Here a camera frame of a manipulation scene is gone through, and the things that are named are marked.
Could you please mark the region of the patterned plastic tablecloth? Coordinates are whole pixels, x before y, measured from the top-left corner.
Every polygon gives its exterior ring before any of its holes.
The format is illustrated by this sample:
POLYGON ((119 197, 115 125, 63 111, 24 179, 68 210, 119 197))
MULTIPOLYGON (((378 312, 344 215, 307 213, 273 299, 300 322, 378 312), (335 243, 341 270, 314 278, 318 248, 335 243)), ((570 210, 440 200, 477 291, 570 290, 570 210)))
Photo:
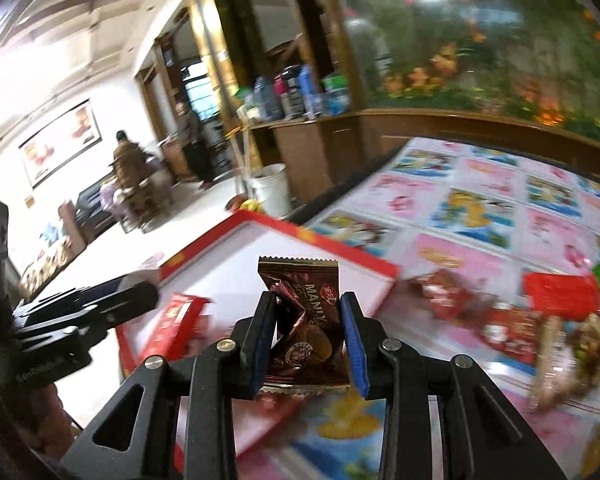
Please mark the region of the patterned plastic tablecloth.
MULTIPOLYGON (((553 318, 524 288, 531 274, 600 272, 600 183, 519 155, 415 138, 312 219, 300 243, 244 226, 185 274, 185 288, 211 299, 212 327, 224 330, 256 307, 262 257, 315 258, 321 237, 398 268, 387 285, 339 266, 340 289, 389 334, 426 356, 471 356, 568 478, 600 472, 600 383, 552 408, 530 403, 553 318)), ((600 313, 588 324, 600 327, 600 313)))

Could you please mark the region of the framed wall painting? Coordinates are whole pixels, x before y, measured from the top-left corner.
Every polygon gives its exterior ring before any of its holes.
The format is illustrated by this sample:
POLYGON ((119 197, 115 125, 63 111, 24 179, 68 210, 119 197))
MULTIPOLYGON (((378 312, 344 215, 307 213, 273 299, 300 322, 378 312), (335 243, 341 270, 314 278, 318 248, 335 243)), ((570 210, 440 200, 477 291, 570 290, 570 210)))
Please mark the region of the framed wall painting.
POLYGON ((102 140, 89 100, 71 107, 18 145, 31 188, 102 140))

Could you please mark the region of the dark sofa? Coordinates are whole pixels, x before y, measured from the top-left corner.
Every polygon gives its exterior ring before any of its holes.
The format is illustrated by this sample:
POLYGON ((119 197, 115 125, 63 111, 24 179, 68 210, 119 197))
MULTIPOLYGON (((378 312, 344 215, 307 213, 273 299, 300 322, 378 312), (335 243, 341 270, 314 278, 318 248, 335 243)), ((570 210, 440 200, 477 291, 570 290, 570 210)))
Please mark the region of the dark sofa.
POLYGON ((76 200, 76 224, 81 229, 87 244, 94 242, 99 235, 117 223, 114 215, 106 211, 100 201, 100 189, 111 177, 112 174, 106 174, 105 177, 84 188, 79 192, 76 200))

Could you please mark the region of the brown manly snack packet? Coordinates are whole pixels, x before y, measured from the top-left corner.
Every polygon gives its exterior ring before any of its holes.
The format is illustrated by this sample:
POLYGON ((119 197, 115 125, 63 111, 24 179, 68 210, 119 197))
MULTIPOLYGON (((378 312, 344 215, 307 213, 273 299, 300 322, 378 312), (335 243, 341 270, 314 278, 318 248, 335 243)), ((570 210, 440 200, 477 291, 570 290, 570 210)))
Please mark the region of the brown manly snack packet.
POLYGON ((258 272, 276 300, 276 341, 268 355, 263 389, 313 394, 349 388, 338 262, 261 257, 258 272))

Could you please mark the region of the red long snack packet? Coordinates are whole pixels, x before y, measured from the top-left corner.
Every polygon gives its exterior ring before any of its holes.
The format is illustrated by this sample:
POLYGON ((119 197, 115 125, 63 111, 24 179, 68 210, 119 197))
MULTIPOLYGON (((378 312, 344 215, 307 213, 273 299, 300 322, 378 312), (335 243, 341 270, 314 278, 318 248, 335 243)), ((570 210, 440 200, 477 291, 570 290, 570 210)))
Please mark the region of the red long snack packet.
POLYGON ((600 313, 600 289, 592 274, 532 272, 522 278, 522 288, 530 308, 544 316, 580 322, 600 313))

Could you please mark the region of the red floral candy packet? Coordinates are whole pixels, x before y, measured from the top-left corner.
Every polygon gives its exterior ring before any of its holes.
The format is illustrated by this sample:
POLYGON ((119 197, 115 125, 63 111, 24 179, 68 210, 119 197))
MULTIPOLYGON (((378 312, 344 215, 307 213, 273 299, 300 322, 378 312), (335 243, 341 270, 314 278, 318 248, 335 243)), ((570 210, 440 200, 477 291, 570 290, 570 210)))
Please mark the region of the red floral candy packet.
POLYGON ((408 288, 439 320, 458 318, 478 299, 471 284, 456 272, 438 269, 410 278, 408 288))

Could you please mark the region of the seated person in brown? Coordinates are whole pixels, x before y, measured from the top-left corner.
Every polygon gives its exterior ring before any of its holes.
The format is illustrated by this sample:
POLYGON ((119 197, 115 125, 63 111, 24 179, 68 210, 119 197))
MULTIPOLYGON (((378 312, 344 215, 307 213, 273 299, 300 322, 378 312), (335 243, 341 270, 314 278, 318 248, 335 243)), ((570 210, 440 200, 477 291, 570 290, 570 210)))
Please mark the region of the seated person in brown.
POLYGON ((124 130, 117 131, 116 139, 118 144, 114 149, 112 166, 122 197, 136 212, 155 211, 147 155, 137 143, 129 140, 124 130))

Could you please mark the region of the gold brown snack packet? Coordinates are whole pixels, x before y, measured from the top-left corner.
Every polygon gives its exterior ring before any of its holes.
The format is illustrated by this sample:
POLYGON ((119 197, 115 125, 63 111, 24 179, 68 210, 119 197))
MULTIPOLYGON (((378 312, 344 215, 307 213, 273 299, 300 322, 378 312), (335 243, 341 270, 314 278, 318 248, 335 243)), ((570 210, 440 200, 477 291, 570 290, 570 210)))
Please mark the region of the gold brown snack packet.
POLYGON ((549 316, 542 325, 529 406, 544 412, 600 385, 600 315, 583 321, 549 316))

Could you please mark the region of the white plastic bucket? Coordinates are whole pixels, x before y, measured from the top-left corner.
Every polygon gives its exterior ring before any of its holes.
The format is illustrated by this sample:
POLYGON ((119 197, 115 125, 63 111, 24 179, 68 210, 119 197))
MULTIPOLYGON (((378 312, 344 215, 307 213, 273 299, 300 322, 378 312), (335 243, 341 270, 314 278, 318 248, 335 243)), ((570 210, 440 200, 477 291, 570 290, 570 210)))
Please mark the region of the white plastic bucket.
POLYGON ((285 164, 280 162, 257 170, 252 174, 250 183, 262 209, 270 217, 283 218, 291 213, 291 194, 285 164))

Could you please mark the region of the dark red flower candy packet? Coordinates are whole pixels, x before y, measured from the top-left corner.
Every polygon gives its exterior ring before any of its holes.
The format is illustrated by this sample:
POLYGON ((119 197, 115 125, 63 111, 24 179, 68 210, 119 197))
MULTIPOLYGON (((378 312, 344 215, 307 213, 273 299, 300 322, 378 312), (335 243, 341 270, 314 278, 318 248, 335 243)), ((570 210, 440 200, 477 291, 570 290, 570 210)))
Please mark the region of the dark red flower candy packet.
POLYGON ((478 336, 492 349, 531 365, 538 357, 542 318, 531 310, 508 306, 486 311, 478 336))

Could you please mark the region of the standing person dark coat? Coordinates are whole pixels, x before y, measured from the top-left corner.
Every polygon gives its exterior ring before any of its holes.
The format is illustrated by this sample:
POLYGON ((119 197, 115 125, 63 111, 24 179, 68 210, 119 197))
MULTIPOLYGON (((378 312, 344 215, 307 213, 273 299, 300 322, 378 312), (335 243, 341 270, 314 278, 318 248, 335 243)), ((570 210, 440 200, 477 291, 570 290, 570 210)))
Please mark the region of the standing person dark coat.
POLYGON ((214 181, 214 170, 204 136, 204 124, 199 115, 184 102, 176 103, 178 114, 178 140, 189 169, 201 182, 204 190, 211 188, 214 181))

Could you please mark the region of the red white cardboard box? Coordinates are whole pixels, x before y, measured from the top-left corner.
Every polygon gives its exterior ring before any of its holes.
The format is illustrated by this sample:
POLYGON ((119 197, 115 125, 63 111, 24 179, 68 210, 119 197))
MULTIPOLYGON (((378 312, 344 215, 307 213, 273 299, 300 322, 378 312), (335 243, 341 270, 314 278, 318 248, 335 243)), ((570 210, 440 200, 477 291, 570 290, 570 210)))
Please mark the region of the red white cardboard box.
POLYGON ((151 273, 159 280, 158 306, 116 329, 122 370, 131 373, 142 362, 149 337, 176 292, 210 300, 202 313, 210 318, 214 339, 253 315, 265 291, 258 274, 261 256, 336 260, 339 289, 354 292, 367 316, 375 314, 399 274, 394 263, 361 249, 283 220, 238 211, 151 273))

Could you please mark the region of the blue water bottle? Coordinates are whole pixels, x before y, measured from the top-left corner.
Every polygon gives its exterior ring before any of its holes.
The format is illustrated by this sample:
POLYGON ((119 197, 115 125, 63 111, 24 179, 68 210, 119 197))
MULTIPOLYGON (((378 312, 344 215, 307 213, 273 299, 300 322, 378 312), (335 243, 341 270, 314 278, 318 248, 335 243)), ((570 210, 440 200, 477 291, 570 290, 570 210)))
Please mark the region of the blue water bottle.
POLYGON ((300 68, 298 83, 306 107, 306 116, 313 120, 321 115, 320 94, 315 87, 312 70, 308 64, 303 64, 300 68))

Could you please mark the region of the glass floral display cabinet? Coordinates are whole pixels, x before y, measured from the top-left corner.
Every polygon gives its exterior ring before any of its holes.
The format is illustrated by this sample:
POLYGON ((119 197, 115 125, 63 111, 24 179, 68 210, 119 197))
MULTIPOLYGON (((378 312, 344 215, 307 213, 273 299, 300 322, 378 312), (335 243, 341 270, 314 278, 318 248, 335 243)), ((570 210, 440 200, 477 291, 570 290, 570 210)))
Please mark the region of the glass floral display cabinet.
POLYGON ((464 110, 600 141, 585 0, 338 0, 370 107, 464 110))

